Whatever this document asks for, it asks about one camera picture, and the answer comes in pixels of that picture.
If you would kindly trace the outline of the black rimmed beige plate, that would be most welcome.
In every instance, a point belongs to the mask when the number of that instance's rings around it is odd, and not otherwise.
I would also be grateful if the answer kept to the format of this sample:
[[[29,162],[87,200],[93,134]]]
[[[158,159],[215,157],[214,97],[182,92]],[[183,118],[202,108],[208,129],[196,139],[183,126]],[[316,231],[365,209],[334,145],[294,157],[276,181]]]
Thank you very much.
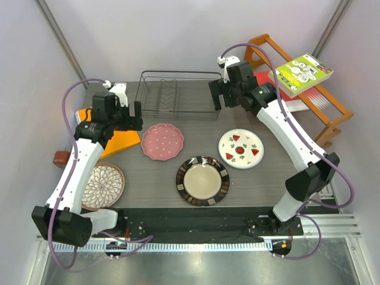
[[[218,160],[196,156],[181,164],[175,176],[175,187],[187,203],[196,207],[209,207],[226,197],[230,177]]]

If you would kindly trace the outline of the black wire dish rack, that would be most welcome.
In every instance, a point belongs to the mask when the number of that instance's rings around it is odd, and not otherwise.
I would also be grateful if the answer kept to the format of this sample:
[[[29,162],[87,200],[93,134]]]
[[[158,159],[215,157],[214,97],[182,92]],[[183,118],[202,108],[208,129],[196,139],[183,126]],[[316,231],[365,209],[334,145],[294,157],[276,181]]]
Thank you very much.
[[[220,78],[218,72],[143,71],[136,100],[146,118],[216,120],[208,83]]]

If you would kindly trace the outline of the pink polka dot plate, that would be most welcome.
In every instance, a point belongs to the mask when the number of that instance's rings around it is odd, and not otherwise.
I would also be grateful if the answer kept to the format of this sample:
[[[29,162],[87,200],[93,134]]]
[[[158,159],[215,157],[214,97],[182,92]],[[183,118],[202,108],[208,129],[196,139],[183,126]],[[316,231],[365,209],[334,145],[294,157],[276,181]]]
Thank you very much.
[[[184,136],[180,129],[169,123],[149,127],[142,135],[143,153],[152,160],[166,161],[183,149]]]

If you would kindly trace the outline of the brown floral pattern plate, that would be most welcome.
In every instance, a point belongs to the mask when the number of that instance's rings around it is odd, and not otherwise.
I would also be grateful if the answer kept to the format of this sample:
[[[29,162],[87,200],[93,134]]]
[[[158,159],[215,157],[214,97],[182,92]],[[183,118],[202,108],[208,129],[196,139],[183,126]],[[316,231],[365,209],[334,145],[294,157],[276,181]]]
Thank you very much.
[[[120,198],[124,186],[124,174],[118,167],[110,163],[98,163],[91,171],[81,206],[90,211],[109,208]]]

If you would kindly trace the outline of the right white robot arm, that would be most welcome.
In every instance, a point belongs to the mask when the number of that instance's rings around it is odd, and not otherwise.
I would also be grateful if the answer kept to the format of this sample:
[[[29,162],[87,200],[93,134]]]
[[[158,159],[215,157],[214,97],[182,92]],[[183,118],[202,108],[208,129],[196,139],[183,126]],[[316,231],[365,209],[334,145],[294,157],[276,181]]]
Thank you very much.
[[[296,214],[316,193],[326,187],[340,159],[327,154],[294,119],[272,83],[258,84],[251,65],[236,56],[218,58],[221,79],[209,82],[216,110],[241,106],[251,112],[277,138],[288,153],[297,173],[285,181],[286,191],[268,213],[268,227],[274,234],[286,232]]]

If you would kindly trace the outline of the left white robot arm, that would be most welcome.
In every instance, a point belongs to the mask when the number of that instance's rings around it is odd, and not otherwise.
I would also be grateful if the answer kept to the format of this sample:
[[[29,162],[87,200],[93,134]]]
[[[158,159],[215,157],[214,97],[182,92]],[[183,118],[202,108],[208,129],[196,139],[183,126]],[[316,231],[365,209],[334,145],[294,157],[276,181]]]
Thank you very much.
[[[100,209],[82,214],[81,204],[93,167],[114,133],[142,130],[141,102],[134,102],[134,113],[130,110],[125,93],[103,91],[93,95],[90,120],[80,122],[75,129],[71,155],[60,181],[46,204],[34,207],[31,214],[49,243],[83,247],[103,230],[114,237],[125,233],[126,221],[117,211]]]

